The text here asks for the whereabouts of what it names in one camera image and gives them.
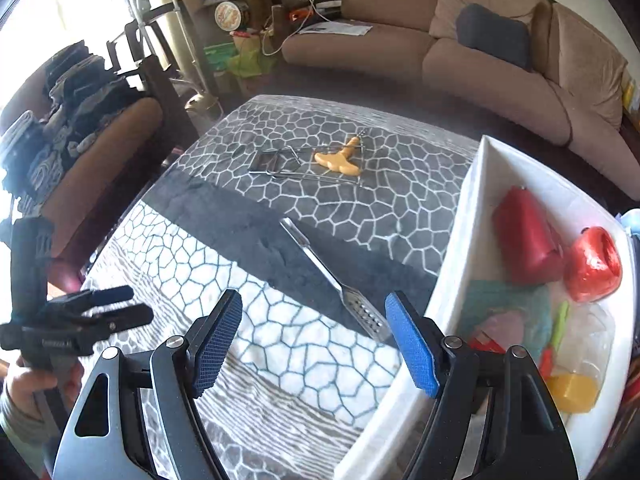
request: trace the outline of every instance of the dark gray pillow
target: dark gray pillow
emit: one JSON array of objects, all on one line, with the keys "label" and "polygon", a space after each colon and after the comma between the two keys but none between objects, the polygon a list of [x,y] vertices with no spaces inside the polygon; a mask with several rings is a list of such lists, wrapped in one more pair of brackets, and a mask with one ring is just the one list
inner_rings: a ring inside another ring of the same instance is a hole
[{"label": "dark gray pillow", "polygon": [[527,25],[505,18],[479,4],[469,4],[456,20],[458,43],[481,50],[524,70],[531,70]]}]

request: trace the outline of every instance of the plastic bottle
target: plastic bottle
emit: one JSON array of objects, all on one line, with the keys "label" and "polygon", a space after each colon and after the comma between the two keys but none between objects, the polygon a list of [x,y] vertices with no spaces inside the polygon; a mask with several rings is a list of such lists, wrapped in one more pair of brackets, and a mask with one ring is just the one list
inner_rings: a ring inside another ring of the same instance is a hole
[{"label": "plastic bottle", "polygon": [[546,386],[561,412],[587,413],[602,387],[615,325],[597,303],[572,306]]}]

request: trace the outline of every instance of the green cloth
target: green cloth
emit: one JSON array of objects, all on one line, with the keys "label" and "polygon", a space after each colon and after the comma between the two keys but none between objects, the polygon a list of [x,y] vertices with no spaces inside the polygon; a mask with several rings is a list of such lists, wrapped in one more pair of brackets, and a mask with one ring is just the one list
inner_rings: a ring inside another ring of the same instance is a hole
[{"label": "green cloth", "polygon": [[553,320],[551,300],[546,285],[516,286],[503,282],[471,280],[466,289],[465,303],[460,313],[458,334],[468,340],[476,326],[510,310],[519,310],[524,319],[522,345],[538,362],[542,350],[551,338]]}]

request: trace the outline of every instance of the floor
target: floor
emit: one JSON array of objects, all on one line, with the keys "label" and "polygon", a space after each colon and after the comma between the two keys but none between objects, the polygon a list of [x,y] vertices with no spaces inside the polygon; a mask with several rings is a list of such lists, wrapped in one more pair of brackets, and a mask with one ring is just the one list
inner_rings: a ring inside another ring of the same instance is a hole
[{"label": "floor", "polygon": [[262,94],[315,97],[374,108],[479,140],[491,135],[533,156],[579,186],[612,214],[638,206],[597,170],[489,110],[425,88],[339,70],[292,66],[282,60],[259,88]]}]

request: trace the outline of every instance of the blue object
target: blue object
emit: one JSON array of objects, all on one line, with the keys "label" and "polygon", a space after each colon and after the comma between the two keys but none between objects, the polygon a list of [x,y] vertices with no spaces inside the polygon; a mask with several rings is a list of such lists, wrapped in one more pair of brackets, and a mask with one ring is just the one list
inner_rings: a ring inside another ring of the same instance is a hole
[{"label": "blue object", "polygon": [[386,297],[386,320],[396,338],[411,378],[417,388],[433,399],[440,389],[435,359],[414,321],[418,313],[414,310],[415,316],[412,316],[408,308],[413,309],[411,305],[405,307],[395,292]]},{"label": "blue object", "polygon": [[201,396],[204,390],[216,383],[226,353],[242,320],[242,296],[236,290],[230,292],[232,295],[227,301],[219,301],[215,306],[222,309],[222,312],[218,314],[213,329],[206,335],[196,354],[192,383],[195,397]]},{"label": "blue object", "polygon": [[616,220],[622,227],[628,228],[633,235],[640,235],[640,209],[630,209],[622,216],[616,215]]}]

